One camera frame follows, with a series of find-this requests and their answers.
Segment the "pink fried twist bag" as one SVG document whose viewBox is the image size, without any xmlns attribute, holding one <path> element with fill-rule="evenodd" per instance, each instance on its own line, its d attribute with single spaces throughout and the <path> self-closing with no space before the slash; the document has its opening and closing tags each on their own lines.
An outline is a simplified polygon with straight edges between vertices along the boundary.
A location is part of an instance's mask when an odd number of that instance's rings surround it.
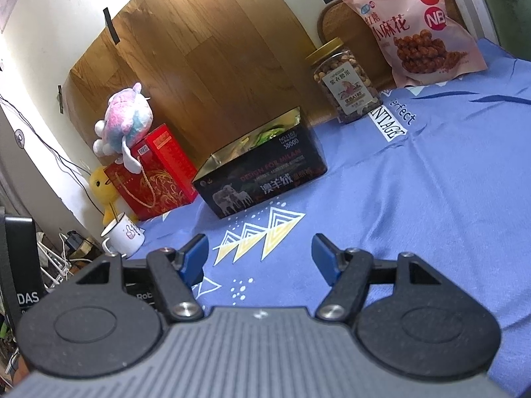
<svg viewBox="0 0 531 398">
<path fill-rule="evenodd" d="M 445 0 L 342 0 L 373 33 L 398 87 L 432 85 L 487 69 L 476 39 Z"/>
</svg>

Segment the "nut jar gold lid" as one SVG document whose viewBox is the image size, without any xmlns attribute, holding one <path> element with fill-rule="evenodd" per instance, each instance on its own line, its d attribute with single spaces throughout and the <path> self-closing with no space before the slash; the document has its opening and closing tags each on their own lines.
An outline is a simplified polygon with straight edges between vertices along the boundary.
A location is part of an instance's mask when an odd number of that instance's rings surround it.
<svg viewBox="0 0 531 398">
<path fill-rule="evenodd" d="M 340 123 L 354 122 L 383 105 L 371 79 L 342 39 L 332 39 L 305 60 Z"/>
</svg>

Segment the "red gift bag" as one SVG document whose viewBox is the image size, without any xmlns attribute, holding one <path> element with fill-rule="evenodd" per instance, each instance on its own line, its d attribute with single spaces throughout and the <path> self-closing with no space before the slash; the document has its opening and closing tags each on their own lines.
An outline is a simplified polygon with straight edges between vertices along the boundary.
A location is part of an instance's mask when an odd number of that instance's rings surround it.
<svg viewBox="0 0 531 398">
<path fill-rule="evenodd" d="M 192 185 L 196 168 L 167 125 L 153 129 L 130 151 L 142 165 L 140 173 L 111 164 L 105 174 L 140 221 L 196 199 L 198 192 Z"/>
</svg>

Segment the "black snack box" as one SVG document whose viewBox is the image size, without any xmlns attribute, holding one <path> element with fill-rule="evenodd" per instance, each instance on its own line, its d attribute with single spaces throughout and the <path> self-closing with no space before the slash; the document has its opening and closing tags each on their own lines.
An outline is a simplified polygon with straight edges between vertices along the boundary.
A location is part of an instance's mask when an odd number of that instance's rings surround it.
<svg viewBox="0 0 531 398">
<path fill-rule="evenodd" d="M 263 145 L 263 130 L 284 126 Z M 288 110 L 211 154 L 192 180 L 218 218 L 226 218 L 314 180 L 328 167 L 320 142 L 300 107 Z"/>
</svg>

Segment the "wooden board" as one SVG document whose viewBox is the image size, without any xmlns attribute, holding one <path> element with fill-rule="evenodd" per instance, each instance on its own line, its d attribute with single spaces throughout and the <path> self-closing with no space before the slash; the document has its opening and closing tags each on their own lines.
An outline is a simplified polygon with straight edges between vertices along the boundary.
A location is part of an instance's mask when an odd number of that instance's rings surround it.
<svg viewBox="0 0 531 398">
<path fill-rule="evenodd" d="M 154 122 L 200 165 L 294 107 L 312 124 L 331 118 L 313 49 L 283 0 L 130 0 L 69 71 L 62 103 L 92 145 L 110 96 L 141 84 Z"/>
</svg>

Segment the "yellow duck plush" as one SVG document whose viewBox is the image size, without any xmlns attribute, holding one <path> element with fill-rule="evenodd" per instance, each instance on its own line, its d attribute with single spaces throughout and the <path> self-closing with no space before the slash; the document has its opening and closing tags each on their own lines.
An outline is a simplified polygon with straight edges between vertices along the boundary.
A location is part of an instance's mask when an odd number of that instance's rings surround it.
<svg viewBox="0 0 531 398">
<path fill-rule="evenodd" d="M 103 226 L 106 227 L 120 213 L 125 213 L 133 223 L 139 219 L 125 202 L 110 178 L 105 173 L 105 167 L 95 168 L 89 177 L 89 187 L 97 201 L 104 207 Z"/>
</svg>

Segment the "pink blue plush toy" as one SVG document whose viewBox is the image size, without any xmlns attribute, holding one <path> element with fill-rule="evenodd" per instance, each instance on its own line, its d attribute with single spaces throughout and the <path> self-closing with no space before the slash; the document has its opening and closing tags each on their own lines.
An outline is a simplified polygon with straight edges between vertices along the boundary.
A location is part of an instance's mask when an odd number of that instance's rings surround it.
<svg viewBox="0 0 531 398">
<path fill-rule="evenodd" d="M 93 144 L 96 156 L 117 155 L 134 174 L 141 172 L 142 164 L 131 148 L 148 134 L 153 123 L 153 111 L 141 90 L 142 84 L 136 82 L 109 98 L 104 118 L 95 123 L 97 139 Z"/>
</svg>

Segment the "round woven tray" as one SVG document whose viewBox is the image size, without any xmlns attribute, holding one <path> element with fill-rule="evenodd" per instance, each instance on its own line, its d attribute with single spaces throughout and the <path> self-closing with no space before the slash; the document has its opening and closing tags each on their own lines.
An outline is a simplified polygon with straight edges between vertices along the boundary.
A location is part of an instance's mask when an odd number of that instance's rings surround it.
<svg viewBox="0 0 531 398">
<path fill-rule="evenodd" d="M 385 86 L 398 87 L 373 33 L 342 0 L 327 5 L 318 21 L 318 34 L 323 45 L 335 38 L 342 39 L 379 91 Z"/>
</svg>

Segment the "white enamel mug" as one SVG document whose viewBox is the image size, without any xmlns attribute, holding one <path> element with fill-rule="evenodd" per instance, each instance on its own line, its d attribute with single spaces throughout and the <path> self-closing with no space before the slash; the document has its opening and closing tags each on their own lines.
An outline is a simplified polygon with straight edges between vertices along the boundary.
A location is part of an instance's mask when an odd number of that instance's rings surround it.
<svg viewBox="0 0 531 398">
<path fill-rule="evenodd" d="M 143 231 L 125 214 L 120 213 L 101 233 L 104 253 L 129 259 L 145 242 Z"/>
</svg>

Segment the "green roll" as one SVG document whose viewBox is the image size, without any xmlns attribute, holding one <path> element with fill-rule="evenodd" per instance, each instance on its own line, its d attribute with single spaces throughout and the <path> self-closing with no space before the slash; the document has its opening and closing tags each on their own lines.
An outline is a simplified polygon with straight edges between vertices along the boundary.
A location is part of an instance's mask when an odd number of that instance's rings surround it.
<svg viewBox="0 0 531 398">
<path fill-rule="evenodd" d="M 257 138 L 253 141 L 251 144 L 252 148 L 258 147 L 260 145 L 263 145 L 265 142 L 271 140 L 272 138 L 275 138 L 276 136 L 283 134 L 283 132 L 286 131 L 286 128 L 284 126 L 275 126 L 273 128 L 269 128 L 267 130 L 263 130 L 260 132 L 257 136 Z"/>
</svg>

